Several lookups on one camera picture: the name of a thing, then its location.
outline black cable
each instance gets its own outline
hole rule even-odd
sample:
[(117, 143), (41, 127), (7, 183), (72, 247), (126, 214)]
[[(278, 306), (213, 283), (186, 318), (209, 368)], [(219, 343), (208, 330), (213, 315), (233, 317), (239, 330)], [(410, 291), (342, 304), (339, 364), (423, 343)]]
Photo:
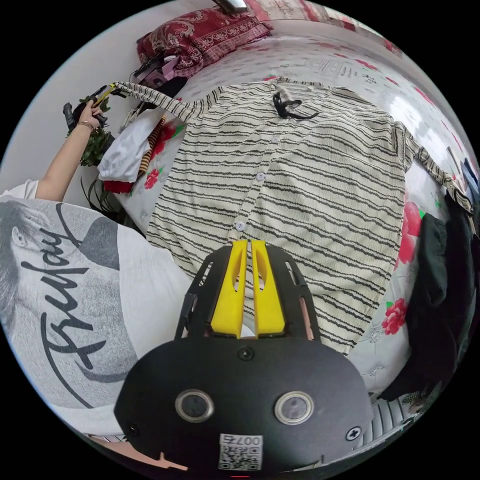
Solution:
[(279, 93), (275, 93), (273, 95), (273, 104), (275, 105), (276, 111), (278, 112), (278, 115), (286, 119), (287, 117), (291, 117), (293, 119), (297, 120), (310, 120), (316, 117), (319, 113), (314, 113), (313, 115), (310, 116), (302, 116), (302, 115), (297, 115), (296, 113), (292, 113), (291, 111), (287, 110), (287, 107), (290, 107), (292, 105), (298, 106), (302, 104), (301, 100), (286, 100), (282, 101), (280, 98)]

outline label sticker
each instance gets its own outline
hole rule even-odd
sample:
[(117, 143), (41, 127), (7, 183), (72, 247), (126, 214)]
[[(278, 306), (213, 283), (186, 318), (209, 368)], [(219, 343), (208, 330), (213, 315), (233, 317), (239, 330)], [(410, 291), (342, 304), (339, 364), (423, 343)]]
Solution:
[(262, 435), (220, 435), (219, 470), (257, 471), (262, 469)]

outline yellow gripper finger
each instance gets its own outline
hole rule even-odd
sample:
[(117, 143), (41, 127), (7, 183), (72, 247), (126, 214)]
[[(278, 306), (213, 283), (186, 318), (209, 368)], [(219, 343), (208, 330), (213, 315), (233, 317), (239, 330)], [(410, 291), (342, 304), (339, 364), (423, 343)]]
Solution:
[(251, 241), (251, 258), (256, 337), (281, 335), (285, 330), (285, 319), (264, 241)]
[(210, 323), (216, 334), (235, 335), (238, 339), (244, 320), (247, 246), (247, 240), (233, 242), (225, 278)]

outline white t-shirt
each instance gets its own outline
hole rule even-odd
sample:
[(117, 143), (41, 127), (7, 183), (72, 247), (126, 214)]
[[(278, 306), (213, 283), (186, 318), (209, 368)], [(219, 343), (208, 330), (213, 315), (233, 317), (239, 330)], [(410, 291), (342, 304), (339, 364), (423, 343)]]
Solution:
[(11, 273), (0, 275), (2, 325), (60, 418), (81, 433), (122, 435), (113, 407), (123, 380), (173, 339), (191, 280), (170, 252), (133, 229), (35, 199), (37, 186), (28, 181), (0, 196), (1, 269)]

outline woman's hand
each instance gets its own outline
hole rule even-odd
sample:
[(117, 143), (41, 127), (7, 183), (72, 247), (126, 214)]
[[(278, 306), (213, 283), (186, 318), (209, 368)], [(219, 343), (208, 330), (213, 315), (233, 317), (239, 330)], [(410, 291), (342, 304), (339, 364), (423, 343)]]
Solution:
[(103, 112), (102, 110), (100, 110), (100, 107), (98, 106), (96, 106), (95, 108), (92, 108), (93, 104), (94, 104), (94, 101), (90, 100), (85, 105), (85, 108), (83, 109), (83, 112), (80, 115), (80, 119), (78, 120), (78, 123), (88, 122), (94, 129), (97, 129), (100, 126), (100, 122), (95, 118), (95, 115), (101, 115)]

